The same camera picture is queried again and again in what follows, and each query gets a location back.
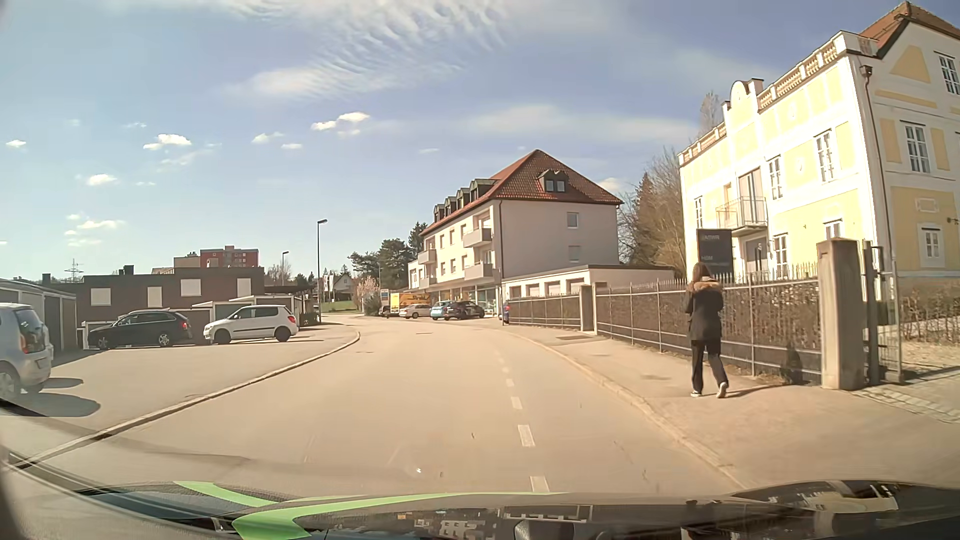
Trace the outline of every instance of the silver car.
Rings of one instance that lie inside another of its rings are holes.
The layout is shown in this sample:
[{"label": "silver car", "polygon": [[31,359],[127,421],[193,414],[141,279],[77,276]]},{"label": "silver car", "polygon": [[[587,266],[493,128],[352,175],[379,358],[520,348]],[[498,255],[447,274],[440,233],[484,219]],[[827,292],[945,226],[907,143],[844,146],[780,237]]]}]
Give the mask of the silver car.
[{"label": "silver car", "polygon": [[32,306],[0,303],[0,402],[20,389],[39,392],[50,379],[54,346]]}]

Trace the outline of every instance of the white car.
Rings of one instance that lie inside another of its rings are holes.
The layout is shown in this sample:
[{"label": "white car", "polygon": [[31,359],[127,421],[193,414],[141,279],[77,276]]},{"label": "white car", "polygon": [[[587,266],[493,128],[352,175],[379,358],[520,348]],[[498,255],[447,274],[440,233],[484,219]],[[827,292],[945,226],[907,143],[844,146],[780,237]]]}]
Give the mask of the white car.
[{"label": "white car", "polygon": [[404,319],[417,319],[430,316],[429,304],[413,304],[412,306],[402,307],[400,316]]},{"label": "white car", "polygon": [[299,330],[297,317],[287,306],[256,305],[241,307],[230,317],[206,325],[204,339],[218,345],[226,345],[232,339],[263,337],[286,341]]}]

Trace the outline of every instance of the green stripe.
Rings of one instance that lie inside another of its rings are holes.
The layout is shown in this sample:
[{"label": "green stripe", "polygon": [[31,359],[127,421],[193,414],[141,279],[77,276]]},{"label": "green stripe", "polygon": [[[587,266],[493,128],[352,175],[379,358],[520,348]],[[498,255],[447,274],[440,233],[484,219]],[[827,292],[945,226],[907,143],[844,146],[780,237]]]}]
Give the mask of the green stripe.
[{"label": "green stripe", "polygon": [[223,499],[224,501],[230,501],[231,503],[242,504],[244,506],[259,507],[276,504],[276,501],[267,501],[266,499],[260,499],[252,495],[244,495],[243,493],[230,491],[213,482],[175,481],[174,484],[192,489],[197,493],[203,493],[210,497],[216,497],[217,499]]},{"label": "green stripe", "polygon": [[412,503],[414,501],[429,501],[431,499],[445,499],[461,495],[556,495],[555,493],[427,493],[422,495],[403,495],[399,497],[380,497],[376,499],[361,499],[358,501],[343,501],[340,503],[310,504],[293,508],[276,508],[263,510],[240,516],[233,520],[233,528],[243,540],[295,540],[307,538],[310,534],[294,523],[294,520],[313,514],[327,514],[344,510],[370,508],[384,504]]}]

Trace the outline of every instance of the red building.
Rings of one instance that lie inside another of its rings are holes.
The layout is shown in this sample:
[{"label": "red building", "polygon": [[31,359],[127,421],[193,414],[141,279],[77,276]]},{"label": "red building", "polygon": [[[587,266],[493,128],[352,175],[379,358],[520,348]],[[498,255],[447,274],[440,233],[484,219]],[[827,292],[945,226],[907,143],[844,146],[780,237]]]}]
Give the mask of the red building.
[{"label": "red building", "polygon": [[222,250],[200,250],[201,268],[253,268],[259,266],[259,251],[224,246]]}]

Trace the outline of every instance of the rear window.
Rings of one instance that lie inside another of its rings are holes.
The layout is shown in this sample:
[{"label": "rear window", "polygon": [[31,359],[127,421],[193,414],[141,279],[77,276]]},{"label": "rear window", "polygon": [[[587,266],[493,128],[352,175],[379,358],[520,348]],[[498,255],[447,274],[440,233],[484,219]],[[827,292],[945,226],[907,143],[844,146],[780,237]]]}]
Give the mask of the rear window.
[{"label": "rear window", "polygon": [[39,353],[47,344],[43,336],[43,323],[32,309],[18,309],[13,312],[16,325],[20,328],[20,335],[27,342],[27,353]]}]

